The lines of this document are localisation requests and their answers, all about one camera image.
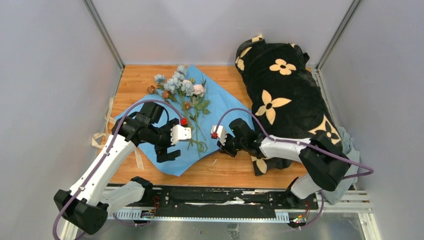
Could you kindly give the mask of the cream printed ribbon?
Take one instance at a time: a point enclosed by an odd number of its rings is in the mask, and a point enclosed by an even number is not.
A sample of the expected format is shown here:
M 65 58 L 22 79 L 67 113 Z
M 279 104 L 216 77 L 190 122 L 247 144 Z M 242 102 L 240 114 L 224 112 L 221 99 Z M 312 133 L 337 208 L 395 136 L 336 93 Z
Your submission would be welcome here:
M 106 114 L 104 116 L 105 127 L 104 127 L 103 132 L 97 132 L 91 138 L 91 145 L 93 147 L 97 148 L 97 149 L 100 149 L 100 150 L 105 147 L 105 145 L 102 144 L 103 139 L 105 141 L 107 141 L 108 138 L 109 138 L 109 136 L 110 136 L 109 124 L 115 124 L 116 123 L 116 119 L 111 116 L 112 115 L 114 101 L 115 101 L 115 97 L 111 97 L 109 99 L 108 110 L 107 110 L 107 112 L 106 112 Z M 140 153 L 140 149 L 138 147 L 135 148 L 134 155 L 135 155 L 135 161 L 136 161 L 137 167 L 140 170 L 143 170 L 144 171 L 145 170 L 145 167 L 144 167 L 142 155 Z

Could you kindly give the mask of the blue wrapping paper sheet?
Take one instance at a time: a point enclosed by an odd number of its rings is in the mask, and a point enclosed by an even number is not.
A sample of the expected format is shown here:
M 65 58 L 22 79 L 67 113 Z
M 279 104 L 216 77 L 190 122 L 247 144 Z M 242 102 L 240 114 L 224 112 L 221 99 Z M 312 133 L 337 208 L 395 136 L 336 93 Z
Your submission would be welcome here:
M 211 127 L 224 117 L 223 126 L 237 118 L 250 122 L 245 112 L 251 104 L 241 77 L 233 66 L 190 66 L 188 74 L 197 82 L 206 80 L 207 107 L 210 114 L 199 121 L 206 137 L 207 151 L 198 154 L 196 147 L 181 142 L 181 156 L 174 161 L 158 163 L 154 148 L 141 144 L 141 157 L 145 170 L 137 167 L 135 154 L 131 153 L 112 178 L 113 183 L 124 183 L 135 176 L 143 177 L 155 184 L 190 185 L 196 181 L 218 178 L 220 185 L 230 182 L 246 181 L 253 178 L 254 170 L 251 157 L 239 152 L 236 157 L 218 152 L 217 142 L 210 137 Z

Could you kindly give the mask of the fake flower bunch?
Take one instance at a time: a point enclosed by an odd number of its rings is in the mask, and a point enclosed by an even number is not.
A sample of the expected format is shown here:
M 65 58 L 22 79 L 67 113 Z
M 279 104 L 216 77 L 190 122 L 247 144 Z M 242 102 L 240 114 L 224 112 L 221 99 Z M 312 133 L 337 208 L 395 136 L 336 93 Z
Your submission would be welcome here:
M 147 87 L 148 94 L 161 96 L 165 102 L 176 103 L 181 107 L 182 115 L 188 120 L 188 126 L 192 129 L 193 138 L 189 141 L 189 147 L 196 147 L 200 155 L 208 150 L 206 137 L 201 130 L 200 120 L 210 114 L 208 106 L 211 101 L 205 99 L 206 80 L 200 84 L 195 83 L 193 77 L 189 77 L 188 69 L 179 65 L 170 78 L 157 74 L 154 77 L 156 85 Z

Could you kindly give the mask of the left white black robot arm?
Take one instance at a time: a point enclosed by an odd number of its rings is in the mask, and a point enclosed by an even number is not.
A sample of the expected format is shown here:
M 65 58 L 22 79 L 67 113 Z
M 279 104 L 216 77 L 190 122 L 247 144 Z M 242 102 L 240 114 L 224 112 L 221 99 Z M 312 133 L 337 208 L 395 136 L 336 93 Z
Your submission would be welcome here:
M 128 204 L 149 206 L 153 201 L 152 184 L 141 177 L 132 178 L 109 194 L 104 190 L 139 144 L 157 147 L 159 159 L 170 161 L 179 157 L 180 152 L 166 150 L 191 138 L 187 118 L 170 103 L 148 99 L 133 104 L 115 123 L 103 149 L 86 172 L 69 190 L 60 189 L 55 194 L 53 200 L 59 213 L 52 227 L 53 238 L 60 238 L 61 219 L 66 221 L 61 230 L 64 239 L 79 240 L 86 234 L 96 234 L 109 216 Z

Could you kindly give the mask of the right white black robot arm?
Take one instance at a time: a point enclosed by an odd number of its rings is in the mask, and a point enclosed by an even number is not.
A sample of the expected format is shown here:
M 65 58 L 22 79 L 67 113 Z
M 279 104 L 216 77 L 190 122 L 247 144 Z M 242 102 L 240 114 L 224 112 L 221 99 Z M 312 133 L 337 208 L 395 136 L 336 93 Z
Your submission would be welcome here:
M 285 159 L 301 163 L 306 175 L 295 178 L 284 192 L 286 204 L 298 209 L 306 199 L 320 190 L 333 192 L 350 168 L 343 151 L 320 133 L 312 138 L 292 139 L 254 132 L 238 118 L 230 123 L 231 132 L 221 125 L 211 128 L 211 137 L 217 139 L 219 152 L 235 157 L 247 152 L 259 170 L 265 170 L 265 160 Z

